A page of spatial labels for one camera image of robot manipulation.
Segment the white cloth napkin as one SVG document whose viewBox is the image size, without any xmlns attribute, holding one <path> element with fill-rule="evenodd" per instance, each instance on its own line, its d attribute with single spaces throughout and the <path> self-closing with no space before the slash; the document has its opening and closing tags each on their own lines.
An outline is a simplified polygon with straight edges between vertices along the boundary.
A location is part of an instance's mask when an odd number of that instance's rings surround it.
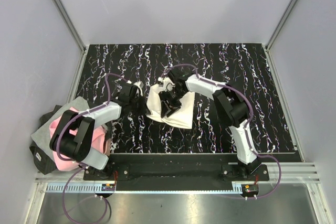
<svg viewBox="0 0 336 224">
<path fill-rule="evenodd" d="M 169 117 L 161 118 L 161 100 L 159 98 L 160 91 L 170 91 L 173 88 L 173 83 L 164 79 L 163 84 L 154 84 L 150 87 L 149 96 L 146 105 L 150 111 L 147 117 L 159 123 L 165 123 L 173 127 L 182 129 L 191 129 L 193 124 L 193 110 L 195 93 L 188 92 L 181 98 L 182 106 Z"/>
</svg>

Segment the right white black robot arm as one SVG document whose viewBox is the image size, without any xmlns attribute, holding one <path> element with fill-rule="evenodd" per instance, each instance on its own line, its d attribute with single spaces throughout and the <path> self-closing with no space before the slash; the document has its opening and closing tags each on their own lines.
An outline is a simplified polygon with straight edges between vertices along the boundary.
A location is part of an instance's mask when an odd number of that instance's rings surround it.
<svg viewBox="0 0 336 224">
<path fill-rule="evenodd" d="M 238 173 L 244 180 L 257 174 L 261 165 L 255 150 L 249 123 L 253 109 L 247 98 L 232 85 L 202 78 L 196 74 L 168 74 L 173 86 L 159 92 L 161 117 L 170 117 L 182 108 L 182 98 L 189 92 L 213 100 L 217 115 L 233 136 L 237 151 Z"/>
</svg>

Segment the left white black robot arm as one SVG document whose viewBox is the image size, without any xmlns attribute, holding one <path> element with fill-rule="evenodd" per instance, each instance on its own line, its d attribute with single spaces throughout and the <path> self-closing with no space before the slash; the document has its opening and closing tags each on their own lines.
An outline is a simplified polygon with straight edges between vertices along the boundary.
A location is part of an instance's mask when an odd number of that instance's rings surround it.
<svg viewBox="0 0 336 224">
<path fill-rule="evenodd" d="M 103 180 L 113 175 L 108 156 L 92 147 L 94 130 L 129 113 L 146 112 L 141 81 L 126 82 L 115 98 L 85 111 L 65 111 L 53 133 L 49 147 L 66 161 L 95 168 L 95 174 Z"/>
</svg>

